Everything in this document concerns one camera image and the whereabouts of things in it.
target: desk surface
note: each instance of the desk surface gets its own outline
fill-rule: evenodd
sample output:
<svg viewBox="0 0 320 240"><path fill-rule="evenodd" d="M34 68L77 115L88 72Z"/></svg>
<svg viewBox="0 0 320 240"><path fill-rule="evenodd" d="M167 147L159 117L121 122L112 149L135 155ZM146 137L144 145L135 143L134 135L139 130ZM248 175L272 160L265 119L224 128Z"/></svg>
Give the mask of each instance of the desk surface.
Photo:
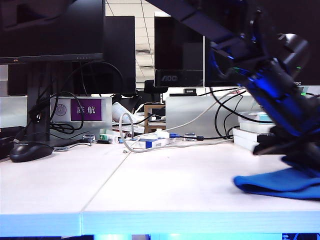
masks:
<svg viewBox="0 0 320 240"><path fill-rule="evenodd" d="M96 144L28 163L0 163L1 223L9 220L0 234L320 229L318 201L245 194L233 185L236 175L287 168L279 156L253 156L233 144L129 155L122 147Z"/></svg>
<svg viewBox="0 0 320 240"><path fill-rule="evenodd" d="M81 212L128 156L122 149L79 145L34 161L0 163L0 234L81 234Z"/></svg>

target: computer mouse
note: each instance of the computer mouse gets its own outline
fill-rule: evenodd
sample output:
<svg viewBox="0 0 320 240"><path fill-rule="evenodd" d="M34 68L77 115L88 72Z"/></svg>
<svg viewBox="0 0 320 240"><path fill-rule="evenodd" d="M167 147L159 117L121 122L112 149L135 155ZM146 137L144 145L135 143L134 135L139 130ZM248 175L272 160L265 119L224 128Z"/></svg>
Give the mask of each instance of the computer mouse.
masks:
<svg viewBox="0 0 320 240"><path fill-rule="evenodd" d="M49 156L53 150L53 147L41 142L19 142L10 151L9 158L14 163L28 162Z"/></svg>

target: monitor stand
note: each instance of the monitor stand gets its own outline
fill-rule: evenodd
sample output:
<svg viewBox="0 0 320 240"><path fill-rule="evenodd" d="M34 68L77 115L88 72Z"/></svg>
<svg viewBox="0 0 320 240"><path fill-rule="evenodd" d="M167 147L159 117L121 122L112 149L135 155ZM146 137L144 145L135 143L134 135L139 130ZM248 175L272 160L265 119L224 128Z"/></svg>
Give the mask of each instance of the monitor stand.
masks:
<svg viewBox="0 0 320 240"><path fill-rule="evenodd" d="M56 93L63 86L68 75L72 71L71 62L33 62L27 63L27 112L37 103L39 95L46 89L42 98L49 98L50 94ZM69 81L66 89L70 90L72 81ZM50 132L50 104L41 110L37 120L33 120L26 130L28 141L49 141L49 134L35 133Z"/></svg>

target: blue cloth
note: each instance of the blue cloth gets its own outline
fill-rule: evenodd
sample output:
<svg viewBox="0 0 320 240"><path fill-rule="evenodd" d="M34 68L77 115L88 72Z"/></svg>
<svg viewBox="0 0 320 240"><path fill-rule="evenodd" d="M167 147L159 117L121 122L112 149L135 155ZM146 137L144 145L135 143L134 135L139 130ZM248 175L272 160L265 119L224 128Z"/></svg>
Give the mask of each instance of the blue cloth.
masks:
<svg viewBox="0 0 320 240"><path fill-rule="evenodd" d="M233 182L246 193L320 200L320 171L284 162L292 167L252 176L236 176Z"/></svg>

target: monitor screen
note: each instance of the monitor screen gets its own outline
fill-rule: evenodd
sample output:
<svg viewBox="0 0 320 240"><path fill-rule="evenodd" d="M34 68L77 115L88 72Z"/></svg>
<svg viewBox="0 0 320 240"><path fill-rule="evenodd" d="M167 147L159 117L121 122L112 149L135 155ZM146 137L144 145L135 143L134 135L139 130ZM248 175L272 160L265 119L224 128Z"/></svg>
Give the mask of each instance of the monitor screen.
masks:
<svg viewBox="0 0 320 240"><path fill-rule="evenodd" d="M88 94L133 94L136 93L136 41L134 16L106 16L104 19L103 63L94 63L82 69L84 86ZM74 69L80 66L74 63ZM81 72L74 75L74 91L84 94Z"/></svg>
<svg viewBox="0 0 320 240"><path fill-rule="evenodd" d="M319 86L320 17L313 14L320 8L319 0L281 0L274 4L269 0L257 0L258 5L269 15L277 33L297 34L309 43L310 58L295 77L297 85Z"/></svg>
<svg viewBox="0 0 320 240"><path fill-rule="evenodd" d="M155 86L203 87L203 39L171 16L155 16Z"/></svg>
<svg viewBox="0 0 320 240"><path fill-rule="evenodd" d="M103 58L104 0L77 0L54 21L0 29L0 64Z"/></svg>

